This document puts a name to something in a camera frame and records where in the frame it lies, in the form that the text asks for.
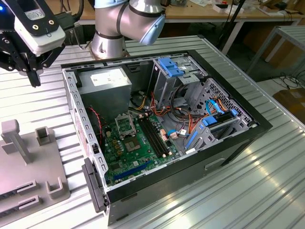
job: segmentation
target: green circuit board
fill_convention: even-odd
[[[157,126],[160,129],[162,128],[155,116],[150,116],[149,121],[154,124],[156,128]],[[106,128],[111,129],[111,135],[105,139],[104,151],[104,157],[108,165],[108,171],[105,177],[110,186],[180,157],[180,154],[171,142],[170,146],[167,146],[165,143],[164,145],[172,154],[158,158],[141,129],[138,119],[133,119],[133,124],[136,129],[136,135],[134,137],[129,136],[123,140],[120,139],[116,123],[106,126]],[[144,168],[140,171],[131,173],[128,176],[115,179],[115,176],[135,168],[137,170],[140,166],[143,166]]]

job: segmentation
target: metal workbench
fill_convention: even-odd
[[[246,71],[247,74],[250,74],[251,70],[256,65],[259,58],[263,55],[266,48],[269,46],[270,42],[276,35],[280,35],[282,38],[279,43],[276,45],[279,47],[284,43],[284,41],[289,41],[294,44],[296,47],[300,48],[301,50],[305,51],[305,26],[298,25],[298,26],[275,26],[272,31],[269,33],[268,37],[256,52],[255,56],[252,58],[249,67]],[[303,65],[305,64],[305,59],[301,61],[301,63],[294,69],[292,75],[298,72]]]
[[[227,166],[172,193],[112,228],[300,228],[305,225],[304,125],[248,76],[197,36],[163,38],[152,46],[127,42],[131,55],[197,50],[274,126]],[[4,228],[106,228],[94,212],[81,171],[83,157],[69,114],[60,64],[92,60],[67,47],[45,70],[41,87],[27,77],[0,72],[0,121],[17,118],[22,133],[47,125],[55,130],[71,197]]]

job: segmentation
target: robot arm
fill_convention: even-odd
[[[126,55],[124,36],[153,44],[165,23],[160,0],[96,0],[92,53],[96,59]]]
[[[39,74],[64,49],[64,30],[74,27],[77,14],[54,15],[44,0],[0,0],[0,67],[27,75],[33,87]]]
[[[0,0],[0,67],[40,86],[39,74],[64,49],[64,31],[74,27],[83,7],[80,0],[77,14],[54,15],[44,0]],[[95,18],[91,49],[97,59],[124,56],[124,36],[153,44],[165,22],[160,0],[96,0]]]

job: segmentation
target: gray stand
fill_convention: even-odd
[[[250,74],[251,70],[256,65],[257,61],[261,57],[261,55],[264,53],[266,48],[268,47],[269,43],[272,41],[272,39],[275,37],[275,35],[282,36],[283,39],[290,41],[295,46],[299,47],[303,51],[305,51],[305,26],[277,26],[274,27],[273,30],[270,32],[260,49],[257,51],[255,56],[252,58],[248,69],[246,70],[247,74]],[[304,65],[304,61],[302,60],[301,64],[295,68],[295,70],[292,72],[292,75],[295,76],[296,72],[300,70],[301,67]]]
[[[17,120],[1,128],[0,227],[70,196],[52,129],[21,137]]]

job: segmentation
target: ram slot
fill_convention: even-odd
[[[165,147],[161,138],[156,133],[152,123],[147,118],[143,118],[139,120],[139,125],[143,130],[145,136],[147,137],[149,143],[151,144],[152,149],[157,155],[157,157],[160,158],[163,154],[167,155],[167,148]]]

